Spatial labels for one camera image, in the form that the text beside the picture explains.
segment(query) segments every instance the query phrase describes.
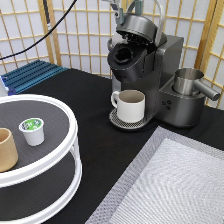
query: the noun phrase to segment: black table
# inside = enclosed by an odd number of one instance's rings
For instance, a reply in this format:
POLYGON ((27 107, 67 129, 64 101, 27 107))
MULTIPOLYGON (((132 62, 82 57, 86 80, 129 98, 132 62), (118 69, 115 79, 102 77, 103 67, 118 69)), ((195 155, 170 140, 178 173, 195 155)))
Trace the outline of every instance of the black table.
POLYGON ((139 132, 125 133, 109 122, 111 92, 111 80, 75 69, 24 92, 63 101, 78 121, 81 184, 70 203, 47 224, 85 223, 158 126, 224 149, 224 111, 204 107, 202 119, 194 128, 177 129, 153 120, 139 132))

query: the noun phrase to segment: black cable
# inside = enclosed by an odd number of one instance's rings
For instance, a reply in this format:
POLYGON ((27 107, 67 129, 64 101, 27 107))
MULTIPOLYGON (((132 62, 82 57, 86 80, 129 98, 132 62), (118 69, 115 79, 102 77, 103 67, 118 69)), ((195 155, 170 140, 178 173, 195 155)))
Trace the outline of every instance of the black cable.
POLYGON ((64 18, 68 15, 68 13, 71 11, 72 7, 75 5, 75 3, 77 2, 77 0, 74 0, 74 2, 71 4, 71 6, 69 7, 69 9, 66 11, 66 13, 64 14, 64 16, 61 17, 61 19, 55 24, 55 26, 45 35, 43 36, 40 40, 38 40, 36 43, 34 43, 33 45, 31 45, 30 47, 28 47, 27 49, 23 50, 23 51, 20 51, 16 54, 12 54, 12 55, 9 55, 9 56, 5 56, 3 58, 0 58, 0 61, 1 60, 4 60, 6 58, 11 58, 13 56, 16 56, 16 55, 19 55, 19 54, 22 54, 28 50, 30 50, 31 48, 35 47, 37 44, 39 44, 42 40, 44 40, 45 38, 47 38, 54 30, 55 28, 59 25, 59 23, 64 20, 64 18))

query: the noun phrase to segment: stainless steel pitcher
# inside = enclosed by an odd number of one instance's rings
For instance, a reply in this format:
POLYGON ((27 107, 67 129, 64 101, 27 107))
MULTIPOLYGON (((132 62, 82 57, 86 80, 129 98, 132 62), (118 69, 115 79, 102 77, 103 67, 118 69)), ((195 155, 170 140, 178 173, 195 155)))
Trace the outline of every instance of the stainless steel pitcher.
POLYGON ((196 89, 213 101, 220 98, 220 93, 202 82, 204 74, 200 70, 182 68, 178 69, 175 74, 173 88, 177 93, 192 96, 196 89))

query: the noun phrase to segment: machine base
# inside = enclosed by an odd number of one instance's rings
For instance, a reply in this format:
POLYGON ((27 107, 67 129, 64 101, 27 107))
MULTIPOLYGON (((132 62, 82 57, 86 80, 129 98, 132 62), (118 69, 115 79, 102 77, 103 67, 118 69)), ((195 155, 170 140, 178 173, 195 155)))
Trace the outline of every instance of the machine base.
POLYGON ((153 118, 152 115, 146 114, 145 117, 136 123, 126 123, 121 121, 117 117, 117 109, 113 109, 110 112, 109 119, 110 122, 116 127, 121 129, 122 131, 132 132, 132 131, 138 131, 139 129, 143 128, 145 125, 149 123, 153 118))

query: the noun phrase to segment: coffee pod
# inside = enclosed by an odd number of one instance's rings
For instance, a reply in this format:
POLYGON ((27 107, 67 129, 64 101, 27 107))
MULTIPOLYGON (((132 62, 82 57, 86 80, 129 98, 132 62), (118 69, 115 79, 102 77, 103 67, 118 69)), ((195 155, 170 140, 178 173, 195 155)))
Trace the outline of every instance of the coffee pod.
POLYGON ((0 128, 0 172, 11 169, 18 161, 18 153, 12 132, 0 128))
POLYGON ((44 121, 40 118, 30 118, 19 125, 19 130, 30 146, 40 145, 44 141, 44 121))

